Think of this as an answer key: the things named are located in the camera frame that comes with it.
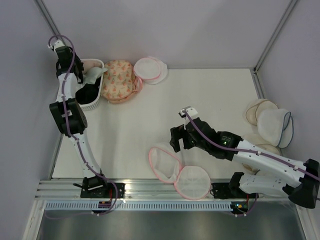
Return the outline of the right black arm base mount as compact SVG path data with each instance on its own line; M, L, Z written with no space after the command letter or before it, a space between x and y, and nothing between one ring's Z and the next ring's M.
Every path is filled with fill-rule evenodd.
M244 192L240 189L240 180L245 174L243 172L235 172L229 182L214 182L210 194L215 199L246 199L255 198L255 195Z

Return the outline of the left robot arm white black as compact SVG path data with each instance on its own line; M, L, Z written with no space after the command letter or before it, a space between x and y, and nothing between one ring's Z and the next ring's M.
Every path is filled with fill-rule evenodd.
M83 180L74 184L81 188L82 198L104 198L109 193L109 185L91 150L86 129L86 116L76 100L76 86L83 81L83 63L69 46L52 46L57 54L56 76L59 89L56 100L49 105L54 121L63 135L71 142L79 158Z

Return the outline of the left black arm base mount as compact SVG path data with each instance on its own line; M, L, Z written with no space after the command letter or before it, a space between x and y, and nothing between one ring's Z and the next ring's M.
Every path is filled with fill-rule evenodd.
M115 183L115 186L101 177L94 176L91 178L85 177L82 184L73 183L73 186L81 189L81 198L91 199L120 199L125 193L125 183Z

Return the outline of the round mesh bag pink trim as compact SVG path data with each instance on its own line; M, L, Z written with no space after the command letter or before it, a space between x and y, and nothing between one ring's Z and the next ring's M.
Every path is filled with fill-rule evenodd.
M168 143L158 143L148 152L148 161L154 175L163 183L173 185L184 199L197 201L209 193L211 179L208 173L195 165L183 165L183 156L174 152Z

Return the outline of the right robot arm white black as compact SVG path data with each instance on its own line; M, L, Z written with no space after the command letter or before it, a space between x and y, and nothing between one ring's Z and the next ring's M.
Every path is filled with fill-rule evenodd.
M197 147L209 155L249 165L270 176L254 176L243 172L233 174L228 192L239 198L244 194L264 194L288 197L294 204L314 209L320 189L320 164L318 161L293 160L264 150L239 135L228 131L215 131L199 118L170 129L169 144L178 153L181 148Z

